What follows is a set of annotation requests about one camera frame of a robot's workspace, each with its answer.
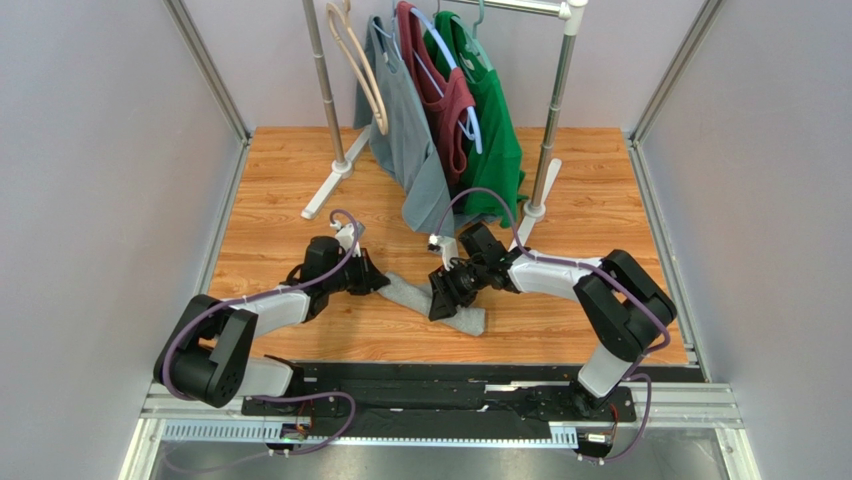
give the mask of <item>clothing rack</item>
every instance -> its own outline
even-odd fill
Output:
[[[447,1],[479,5],[479,0]],[[556,66],[556,78],[553,82],[553,95],[551,96],[550,106],[547,111],[544,139],[541,142],[541,151],[536,169],[535,186],[533,187],[532,197],[524,203],[524,219],[518,229],[521,241],[526,242],[532,232],[533,226],[544,218],[546,211],[545,201],[550,194],[550,190],[553,188],[553,183],[556,181],[559,169],[562,167],[562,161],[553,158],[553,144],[556,139],[556,130],[559,127],[559,113],[562,109],[562,97],[565,93],[568,67],[571,65],[571,57],[574,53],[574,41],[580,30],[583,10],[588,0],[564,0],[559,4],[537,0],[485,0],[484,3],[486,7],[556,17],[565,22],[565,29],[562,35],[562,48],[559,53],[559,63]],[[337,185],[352,175],[355,161],[357,161],[358,156],[367,144],[370,127],[367,126],[364,128],[352,146],[349,147],[349,150],[344,154],[343,143],[340,140],[340,126],[337,123],[337,113],[334,109],[334,97],[331,92],[331,83],[328,79],[328,68],[326,67],[325,56],[323,55],[322,40],[320,39],[314,1],[302,0],[302,4],[305,8],[305,17],[311,36],[311,45],[314,50],[314,61],[317,67],[323,101],[325,102],[325,114],[335,154],[334,162],[331,165],[331,174],[329,174],[325,183],[323,183],[314,195],[314,198],[308,203],[308,206],[302,210],[302,217],[313,219],[328,201],[328,198],[334,192],[334,189],[337,188]]]

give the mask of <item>beige hanger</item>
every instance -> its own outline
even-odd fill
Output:
[[[376,118],[376,125],[379,126],[379,132],[381,132],[382,135],[387,135],[388,114],[385,110],[385,103],[382,101],[382,94],[379,92],[379,85],[376,82],[376,77],[373,75],[373,69],[370,68],[370,64],[367,61],[367,55],[364,53],[364,49],[361,48],[361,44],[358,42],[355,32],[352,31],[352,24],[349,22],[349,0],[343,0],[343,10],[340,10],[340,7],[334,3],[326,4],[325,10],[328,15],[328,28],[331,30],[331,35],[334,37],[334,41],[337,42],[340,50],[342,50],[343,54],[346,55],[346,59],[349,60],[349,64],[352,65],[352,70],[355,72],[355,78],[357,78],[358,83],[361,84],[364,96],[367,97],[367,102],[373,110],[373,116]],[[364,72],[367,74],[367,78],[364,78],[364,74],[361,73],[361,68],[358,67],[355,57],[352,56],[352,53],[349,51],[349,47],[343,43],[343,40],[337,33],[337,27],[334,25],[334,15],[337,15],[340,19],[340,23],[343,24],[346,33],[349,35],[349,39],[355,46],[355,53],[361,60],[361,65],[364,67]]]

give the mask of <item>maroon shirt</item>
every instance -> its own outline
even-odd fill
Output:
[[[429,129],[432,131],[432,140],[437,146],[438,156],[444,167],[447,184],[455,185],[467,168],[467,154],[462,145],[463,132],[458,121],[461,120],[462,123],[467,121],[467,107],[472,107],[475,103],[460,68],[454,68],[450,72],[450,77],[445,80],[432,63],[426,44],[423,42],[423,35],[420,33],[420,19],[411,13],[412,8],[415,8],[414,5],[408,2],[397,4],[400,54],[423,103],[423,110],[429,122]],[[435,90],[429,74],[414,58],[414,52],[417,52],[432,78],[435,79],[435,83],[444,92],[443,98]]]

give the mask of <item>folded gray fabric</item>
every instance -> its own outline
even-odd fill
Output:
[[[379,294],[388,300],[410,308],[428,319],[432,304],[432,287],[429,284],[414,286],[393,272],[385,273],[390,285],[379,289]],[[438,320],[456,330],[478,337],[485,332],[485,309],[476,307],[459,308],[458,313],[445,320]]]

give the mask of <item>wood grain surface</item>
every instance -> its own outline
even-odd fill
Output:
[[[542,129],[519,129],[531,194]],[[356,132],[344,131],[344,145]],[[630,252],[654,279],[663,275],[639,191],[617,129],[560,130],[554,157],[562,170],[547,202],[547,215],[528,241],[552,255],[603,256]],[[381,171],[365,149],[355,174],[345,180],[313,221],[302,208],[325,180],[333,158],[324,128],[260,128],[254,137],[236,203],[216,265],[210,294],[235,297],[275,287],[302,263],[311,237],[333,235],[327,215],[341,207],[367,227],[361,242],[381,271],[411,283],[427,283],[440,258],[426,251],[427,235],[409,230],[401,217],[402,188]],[[492,227],[509,245],[509,230]],[[573,302],[539,294],[486,289],[475,305],[487,309],[486,333],[470,337],[378,294],[331,297],[311,322],[279,329],[254,342],[253,354],[291,360],[399,362],[581,363],[597,338]],[[672,344],[647,363],[686,363],[677,326]]]

